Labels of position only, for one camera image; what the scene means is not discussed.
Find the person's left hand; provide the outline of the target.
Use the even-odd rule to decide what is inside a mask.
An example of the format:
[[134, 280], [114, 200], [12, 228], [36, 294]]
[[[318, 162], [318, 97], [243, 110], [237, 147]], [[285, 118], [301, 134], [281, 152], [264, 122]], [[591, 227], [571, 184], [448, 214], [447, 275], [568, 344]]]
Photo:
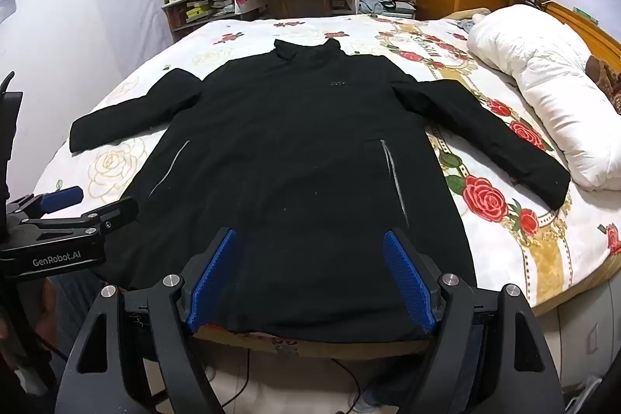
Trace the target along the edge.
[[0, 316], [0, 340], [6, 341], [9, 339], [9, 325], [7, 324], [5, 318]]

